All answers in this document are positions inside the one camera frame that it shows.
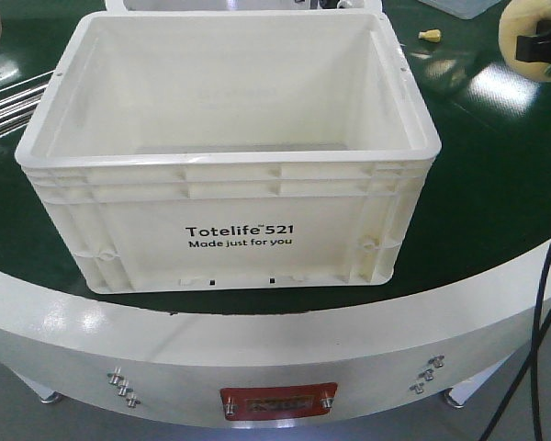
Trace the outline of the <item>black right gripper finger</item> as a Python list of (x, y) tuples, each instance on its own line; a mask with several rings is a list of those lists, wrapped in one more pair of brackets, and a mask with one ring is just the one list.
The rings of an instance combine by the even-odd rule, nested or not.
[(534, 35), (517, 37), (515, 59), (551, 64), (551, 19), (538, 21)]

